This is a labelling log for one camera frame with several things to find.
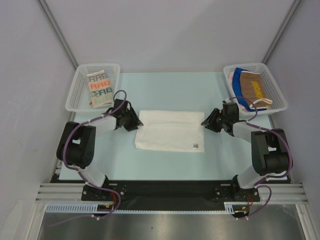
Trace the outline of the rabbit print towel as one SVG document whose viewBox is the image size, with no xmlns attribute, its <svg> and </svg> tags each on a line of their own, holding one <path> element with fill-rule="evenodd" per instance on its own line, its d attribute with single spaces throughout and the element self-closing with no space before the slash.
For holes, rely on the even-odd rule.
<svg viewBox="0 0 320 240">
<path fill-rule="evenodd" d="M 94 109 L 102 108 L 113 102 L 111 81 L 104 70 L 90 73 L 86 76 L 91 106 Z"/>
</svg>

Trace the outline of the white towel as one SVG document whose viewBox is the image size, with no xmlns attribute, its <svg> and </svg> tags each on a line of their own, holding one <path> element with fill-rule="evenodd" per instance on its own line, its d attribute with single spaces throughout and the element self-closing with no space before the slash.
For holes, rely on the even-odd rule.
<svg viewBox="0 0 320 240">
<path fill-rule="evenodd" d="M 165 152 L 203 153 L 205 114 L 199 111 L 141 110 L 143 123 L 136 132 L 137 149 Z"/>
</svg>

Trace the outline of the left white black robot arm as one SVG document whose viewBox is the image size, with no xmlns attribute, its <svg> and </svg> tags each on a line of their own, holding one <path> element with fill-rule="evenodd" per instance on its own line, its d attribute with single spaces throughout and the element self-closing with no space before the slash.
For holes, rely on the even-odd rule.
<svg viewBox="0 0 320 240">
<path fill-rule="evenodd" d="M 56 156 L 67 169 L 76 171 L 87 185 L 93 187 L 92 194 L 99 200 L 110 195 L 107 176 L 94 163 L 96 137 L 108 131 L 124 128 L 127 132 L 143 126 L 132 104 L 116 99 L 113 107 L 101 116 L 84 123 L 69 121 L 65 124 Z"/>
</svg>

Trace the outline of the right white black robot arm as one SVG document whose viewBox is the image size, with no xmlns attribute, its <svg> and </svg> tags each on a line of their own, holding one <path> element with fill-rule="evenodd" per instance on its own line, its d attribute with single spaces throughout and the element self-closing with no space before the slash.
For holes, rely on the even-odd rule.
<svg viewBox="0 0 320 240">
<path fill-rule="evenodd" d="M 235 175 L 230 185 L 229 195 L 236 201 L 243 201 L 248 193 L 253 193 L 261 183 L 270 178 L 287 177 L 293 167 L 285 131 L 241 120 L 239 107 L 234 102 L 224 101 L 222 109 L 214 108 L 201 125 L 215 133 L 224 131 L 250 143 L 251 165 L 244 172 Z"/>
</svg>

